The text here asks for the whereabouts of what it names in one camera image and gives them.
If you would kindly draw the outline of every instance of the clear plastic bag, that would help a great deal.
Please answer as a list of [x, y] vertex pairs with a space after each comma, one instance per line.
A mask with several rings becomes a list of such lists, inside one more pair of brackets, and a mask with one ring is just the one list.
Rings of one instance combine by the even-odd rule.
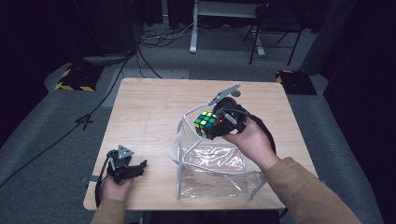
[[252, 199], [265, 184], [260, 168], [221, 137], [210, 140], [197, 134], [194, 121], [213, 106], [200, 105], [184, 114], [169, 152], [177, 164], [177, 198]]

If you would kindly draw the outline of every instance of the rubik's cube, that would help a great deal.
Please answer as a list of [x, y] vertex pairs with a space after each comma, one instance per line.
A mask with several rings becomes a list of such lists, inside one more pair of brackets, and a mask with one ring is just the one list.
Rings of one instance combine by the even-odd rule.
[[207, 134], [205, 132], [205, 129], [211, 128], [213, 125], [216, 125], [218, 123], [219, 119], [216, 118], [216, 116], [212, 112], [204, 111], [194, 122], [195, 131], [201, 137], [213, 140], [213, 136]]

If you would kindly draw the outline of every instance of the table top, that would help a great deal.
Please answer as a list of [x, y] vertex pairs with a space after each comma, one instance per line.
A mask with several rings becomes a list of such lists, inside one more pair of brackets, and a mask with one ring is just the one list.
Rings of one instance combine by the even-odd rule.
[[[106, 154], [123, 145], [134, 151], [130, 165], [148, 160], [142, 176], [126, 202], [130, 210], [279, 209], [279, 201], [268, 184], [247, 198], [177, 199], [177, 165], [169, 158], [177, 125], [187, 111], [211, 101], [219, 91], [236, 81], [125, 78], [114, 104], [93, 175], [99, 175]], [[297, 121], [282, 86], [275, 82], [239, 82], [236, 102], [261, 118], [271, 131], [279, 158], [293, 157], [317, 175]], [[91, 182], [84, 207], [96, 209], [95, 183]]]

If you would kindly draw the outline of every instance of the hand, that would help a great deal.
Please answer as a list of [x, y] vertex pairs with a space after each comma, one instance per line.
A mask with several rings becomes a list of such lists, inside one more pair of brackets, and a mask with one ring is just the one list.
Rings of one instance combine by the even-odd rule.
[[134, 179], [121, 180], [120, 184], [114, 181], [113, 176], [108, 176], [102, 183], [101, 198], [113, 199], [120, 202], [125, 202], [129, 190], [131, 189]]
[[247, 126], [241, 133], [228, 133], [222, 136], [235, 144], [241, 152], [254, 161], [263, 172], [268, 171], [280, 158], [271, 149], [270, 141], [256, 122], [247, 118]]

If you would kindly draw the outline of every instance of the tan sleeve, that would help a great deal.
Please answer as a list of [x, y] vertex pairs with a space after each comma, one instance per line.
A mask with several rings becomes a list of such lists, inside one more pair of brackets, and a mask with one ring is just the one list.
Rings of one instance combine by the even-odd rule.
[[125, 216], [125, 209], [125, 203], [123, 202], [104, 199], [100, 202], [91, 224], [122, 224]]
[[361, 223], [338, 195], [292, 158], [275, 164], [265, 178], [296, 223]]

